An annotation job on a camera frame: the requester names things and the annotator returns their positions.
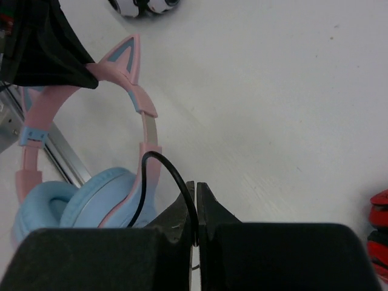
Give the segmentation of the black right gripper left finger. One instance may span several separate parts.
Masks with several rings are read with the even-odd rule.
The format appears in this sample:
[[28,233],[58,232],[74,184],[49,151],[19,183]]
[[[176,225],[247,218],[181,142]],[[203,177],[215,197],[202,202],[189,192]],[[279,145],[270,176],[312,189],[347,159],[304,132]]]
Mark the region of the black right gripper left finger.
[[2,290],[189,290],[184,198],[141,229],[41,229],[19,245]]

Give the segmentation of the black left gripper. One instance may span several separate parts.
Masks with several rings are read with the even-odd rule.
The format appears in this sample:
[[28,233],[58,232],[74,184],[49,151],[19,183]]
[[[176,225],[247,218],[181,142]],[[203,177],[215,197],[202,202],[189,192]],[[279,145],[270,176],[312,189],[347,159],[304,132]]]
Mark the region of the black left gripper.
[[95,89],[92,63],[59,1],[1,1],[1,81]]

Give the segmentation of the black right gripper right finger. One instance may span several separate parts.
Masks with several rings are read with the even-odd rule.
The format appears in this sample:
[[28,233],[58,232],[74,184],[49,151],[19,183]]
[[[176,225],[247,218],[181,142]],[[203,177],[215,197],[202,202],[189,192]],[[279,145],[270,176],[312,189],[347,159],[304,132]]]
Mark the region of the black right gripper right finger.
[[242,222],[196,188],[203,290],[380,290],[360,240],[333,223]]

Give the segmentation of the pink blue cat-ear headphones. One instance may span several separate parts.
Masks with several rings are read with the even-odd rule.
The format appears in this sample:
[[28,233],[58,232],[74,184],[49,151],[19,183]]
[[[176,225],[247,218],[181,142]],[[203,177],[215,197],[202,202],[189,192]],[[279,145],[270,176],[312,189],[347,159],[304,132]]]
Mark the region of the pink blue cat-ear headphones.
[[[98,93],[72,85],[23,87],[24,125],[16,190],[21,204],[13,225],[16,243],[43,228],[144,227],[156,218],[161,166],[141,160],[160,152],[157,112],[139,85],[140,37],[130,35],[87,69],[104,85]],[[91,171],[81,187],[44,181],[38,155],[55,121],[63,123],[76,152]]]

